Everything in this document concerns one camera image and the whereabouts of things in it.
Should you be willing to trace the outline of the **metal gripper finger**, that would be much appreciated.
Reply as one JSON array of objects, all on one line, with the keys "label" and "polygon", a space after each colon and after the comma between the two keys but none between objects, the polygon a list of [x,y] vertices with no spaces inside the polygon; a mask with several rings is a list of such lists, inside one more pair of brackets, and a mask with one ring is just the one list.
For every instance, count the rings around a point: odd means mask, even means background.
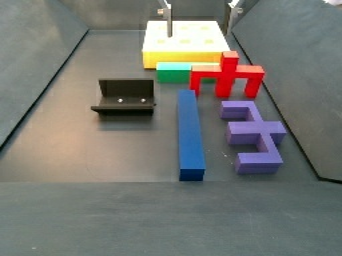
[{"label": "metal gripper finger", "polygon": [[167,0],[157,0],[160,8],[157,9],[157,14],[163,16],[167,21],[167,36],[172,37],[172,5]]},{"label": "metal gripper finger", "polygon": [[234,26],[234,20],[238,15],[243,13],[242,8],[243,0],[231,0],[227,3],[228,17],[227,17],[227,31],[231,31]]}]

